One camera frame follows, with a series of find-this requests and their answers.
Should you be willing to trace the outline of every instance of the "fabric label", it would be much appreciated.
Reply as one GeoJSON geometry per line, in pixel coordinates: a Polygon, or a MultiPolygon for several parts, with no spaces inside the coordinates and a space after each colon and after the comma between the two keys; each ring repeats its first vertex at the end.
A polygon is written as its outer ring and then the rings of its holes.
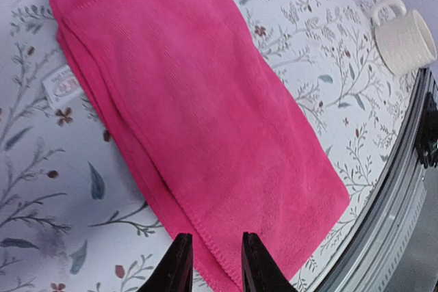
{"type": "Polygon", "coordinates": [[[54,71],[42,80],[47,99],[52,109],[59,109],[83,94],[83,90],[68,65],[54,71]]]}

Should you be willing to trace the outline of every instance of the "floral pattern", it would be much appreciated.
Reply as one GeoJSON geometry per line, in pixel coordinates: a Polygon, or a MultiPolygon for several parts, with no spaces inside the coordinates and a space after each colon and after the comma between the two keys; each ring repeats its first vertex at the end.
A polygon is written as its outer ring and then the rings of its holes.
{"type": "MultiPolygon", "coordinates": [[[[315,289],[374,191],[415,81],[380,58],[375,1],[235,0],[350,192],[292,279],[299,291],[315,289]]],[[[65,59],[48,0],[0,4],[0,292],[136,291],[170,237],[90,101],[50,107],[41,80],[65,59]]],[[[198,273],[194,290],[210,291],[198,273]]]]}

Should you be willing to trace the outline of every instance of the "white mug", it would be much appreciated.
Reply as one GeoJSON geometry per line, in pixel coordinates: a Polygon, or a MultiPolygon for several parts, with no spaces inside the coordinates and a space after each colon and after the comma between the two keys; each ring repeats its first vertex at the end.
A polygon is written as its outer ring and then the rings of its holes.
{"type": "Polygon", "coordinates": [[[403,75],[437,60],[437,47],[417,10],[407,11],[401,0],[380,0],[371,9],[374,35],[383,61],[395,75],[403,75]],[[383,8],[395,9],[396,17],[382,23],[383,8]]]}

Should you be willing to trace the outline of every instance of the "black object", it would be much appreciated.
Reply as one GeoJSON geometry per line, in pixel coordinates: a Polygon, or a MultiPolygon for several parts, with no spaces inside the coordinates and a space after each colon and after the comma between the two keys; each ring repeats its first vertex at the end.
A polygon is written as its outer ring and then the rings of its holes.
{"type": "Polygon", "coordinates": [[[438,166],[438,109],[433,94],[426,95],[426,102],[418,127],[416,148],[420,163],[427,169],[438,166]]]}
{"type": "MultiPolygon", "coordinates": [[[[254,233],[242,238],[242,277],[244,292],[297,292],[254,233]]],[[[138,292],[190,292],[192,279],[192,236],[178,234],[138,292]]]]}

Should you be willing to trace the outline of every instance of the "towel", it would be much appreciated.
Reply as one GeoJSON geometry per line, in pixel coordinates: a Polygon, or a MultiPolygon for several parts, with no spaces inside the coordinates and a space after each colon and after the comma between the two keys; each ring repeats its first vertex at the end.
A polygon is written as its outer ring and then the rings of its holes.
{"type": "Polygon", "coordinates": [[[140,191],[214,291],[242,233],[290,279],[349,196],[233,0],[50,0],[68,63],[140,191]]]}

